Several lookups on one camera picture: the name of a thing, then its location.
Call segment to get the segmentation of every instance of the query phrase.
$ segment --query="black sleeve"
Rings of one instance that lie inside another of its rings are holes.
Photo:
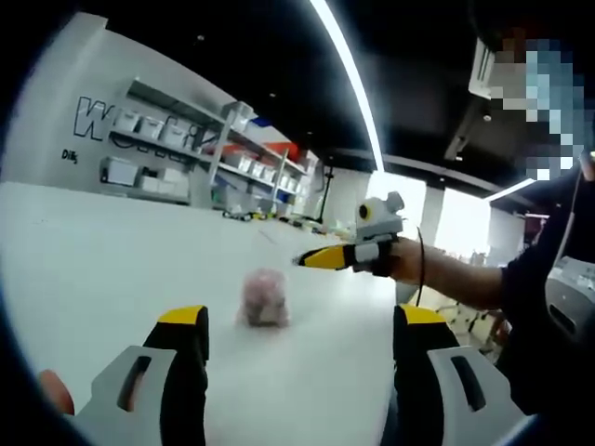
[[[546,279],[569,216],[569,209],[552,215],[537,244],[525,249],[502,269],[502,310],[513,327],[532,323],[536,313],[544,307]]]

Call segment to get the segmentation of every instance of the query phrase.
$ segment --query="led light strip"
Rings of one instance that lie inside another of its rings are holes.
[[[545,214],[525,214],[524,216],[530,216],[532,218],[549,218],[549,216]]]
[[[522,188],[526,188],[527,186],[535,183],[536,181],[532,178],[527,178],[524,181],[521,181],[514,186],[510,186],[508,189],[501,190],[500,192],[495,193],[494,195],[490,195],[489,197],[485,197],[484,200],[487,202],[492,202],[493,200],[497,200],[498,198],[506,197],[507,195],[516,192],[517,190],[521,190]]]
[[[335,45],[335,48],[341,57],[341,61],[343,62],[343,66],[345,67],[345,71],[350,78],[353,91],[355,92],[355,97],[357,98],[358,104],[360,105],[362,116],[364,117],[365,127],[367,128],[368,136],[370,137],[370,144],[372,145],[372,153],[374,154],[374,160],[376,161],[376,169],[378,172],[384,172],[384,164],[382,163],[382,155],[380,153],[380,143],[378,141],[376,127],[374,126],[372,110],[370,110],[370,104],[368,103],[368,98],[365,95],[364,84],[362,84],[362,79],[360,78],[360,74],[357,71],[355,62],[353,61],[350,48],[348,47],[345,37],[343,36],[343,33],[341,32],[341,29],[335,20],[335,16],[333,16],[333,13],[326,2],[324,0],[310,0],[310,3],[316,10],[320,20],[323,21],[323,25],[326,28],[328,34],[331,36],[333,44]]]

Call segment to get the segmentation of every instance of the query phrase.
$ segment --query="white table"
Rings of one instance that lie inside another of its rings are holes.
[[[276,221],[16,183],[0,186],[7,308],[34,372],[54,369],[80,409],[91,380],[160,314],[210,314],[209,445],[372,445],[392,382],[394,283],[302,269],[335,241]],[[245,274],[287,277],[291,326],[234,323]]]

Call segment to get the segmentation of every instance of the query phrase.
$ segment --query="person's arm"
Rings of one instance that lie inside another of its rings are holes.
[[[394,265],[391,277],[395,281],[419,284],[421,246],[401,238],[392,247]],[[425,246],[426,286],[477,309],[500,308],[502,271],[499,268],[474,267],[443,255]]]

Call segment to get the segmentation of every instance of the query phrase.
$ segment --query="black ceiling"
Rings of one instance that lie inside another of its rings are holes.
[[[475,35],[464,0],[448,3],[327,2],[348,40],[375,117],[383,152],[506,187],[523,178],[523,157],[547,132],[524,114],[501,111],[468,91]],[[327,164],[372,170],[370,142],[345,70],[307,0],[196,2],[159,8],[87,6],[109,28],[169,56],[249,103]],[[468,113],[462,161],[444,154]],[[491,122],[483,119],[489,113]],[[387,170],[485,196],[485,189],[415,167]],[[540,207],[548,193],[523,192]],[[501,200],[508,207],[510,200]]]

